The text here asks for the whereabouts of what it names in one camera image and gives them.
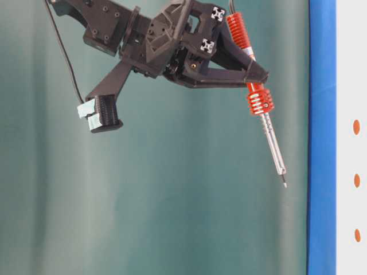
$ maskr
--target black 3d-printed bracket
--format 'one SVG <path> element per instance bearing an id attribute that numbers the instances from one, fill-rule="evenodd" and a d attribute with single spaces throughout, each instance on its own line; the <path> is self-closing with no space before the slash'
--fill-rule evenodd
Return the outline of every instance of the black 3d-printed bracket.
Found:
<path id="1" fill-rule="evenodd" d="M 113 96 L 114 101 L 110 97 L 104 101 L 111 105 L 110 110 L 116 108 L 131 71 L 152 78 L 163 75 L 189 88 L 238 88 L 268 78 L 268 72 L 233 42 L 225 20 L 227 12 L 217 5 L 172 0 L 149 19 L 139 14 L 138 7 L 129 10 L 109 0 L 48 1 L 57 15 L 69 15 L 86 28 L 86 44 L 112 56 L 119 52 L 121 62 L 86 97 L 90 101 Z M 190 17 L 198 18 L 194 29 Z M 222 69 L 210 68 L 211 61 Z M 95 100 L 96 112 L 99 102 Z M 109 127 L 105 123 L 100 131 Z"/>

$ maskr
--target black cable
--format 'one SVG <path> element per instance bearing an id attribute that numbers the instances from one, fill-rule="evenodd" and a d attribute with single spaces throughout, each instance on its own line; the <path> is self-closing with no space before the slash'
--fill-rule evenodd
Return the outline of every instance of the black cable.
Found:
<path id="1" fill-rule="evenodd" d="M 45 3 L 45 6 L 46 6 L 46 9 L 47 9 L 49 18 L 51 20 L 51 23 L 52 23 L 52 26 L 53 26 L 53 30 L 55 31 L 57 42 L 58 42 L 58 44 L 60 46 L 61 52 L 63 53 L 63 56 L 64 56 L 65 61 L 67 63 L 67 66 L 68 66 L 69 73 L 70 73 L 70 76 L 71 76 L 71 79 L 72 79 L 72 82 L 73 82 L 73 86 L 74 86 L 74 90 L 75 90 L 76 96 L 78 97 L 78 100 L 79 100 L 80 104 L 83 104 L 84 103 L 84 100 L 83 100 L 83 98 L 80 95 L 78 84 L 77 84 L 76 79 L 75 79 L 75 74 L 74 74 L 73 66 L 71 65 L 71 62 L 70 62 L 68 53 L 65 50 L 63 41 L 61 39 L 60 33 L 58 32 L 58 29 L 57 29 L 55 20 L 53 18 L 53 15 L 52 15 L 52 12 L 51 12 L 51 9 L 49 7 L 49 4 L 48 4 L 47 0 L 44 0 L 44 3 Z"/>
<path id="2" fill-rule="evenodd" d="M 229 11 L 231 14 L 236 13 L 235 0 L 229 0 Z"/>

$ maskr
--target blue border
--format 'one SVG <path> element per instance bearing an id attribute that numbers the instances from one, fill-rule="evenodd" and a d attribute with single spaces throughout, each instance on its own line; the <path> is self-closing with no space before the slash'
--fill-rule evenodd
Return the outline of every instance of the blue border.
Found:
<path id="1" fill-rule="evenodd" d="M 309 275 L 336 274 L 336 0 L 310 0 Z"/>

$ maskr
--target screw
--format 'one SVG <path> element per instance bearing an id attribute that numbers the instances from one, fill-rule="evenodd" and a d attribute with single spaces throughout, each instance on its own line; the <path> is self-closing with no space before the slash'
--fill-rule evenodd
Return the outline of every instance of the screw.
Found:
<path id="1" fill-rule="evenodd" d="M 83 2 L 84 2 L 84 4 L 86 4 L 87 6 L 91 6 L 91 5 L 92 5 L 92 1 L 91 1 L 91 0 L 84 0 Z"/>
<path id="2" fill-rule="evenodd" d="M 97 36 L 97 34 L 98 34 L 98 31 L 97 31 L 96 29 L 94 29 L 94 30 L 92 31 L 92 34 L 93 34 L 93 37 L 96 37 L 96 36 Z"/>

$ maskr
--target teal backdrop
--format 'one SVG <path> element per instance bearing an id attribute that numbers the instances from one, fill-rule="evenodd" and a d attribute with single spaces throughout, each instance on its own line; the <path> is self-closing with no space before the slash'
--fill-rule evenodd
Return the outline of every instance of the teal backdrop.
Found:
<path id="1" fill-rule="evenodd" d="M 153 17 L 167 1 L 118 2 Z M 42 1 L 3 3 L 0 274 L 306 274 L 308 1 L 237 9 L 271 72 L 287 190 L 244 89 L 132 74 L 118 101 L 125 126 L 90 134 Z M 86 95 L 118 59 L 56 20 Z"/>

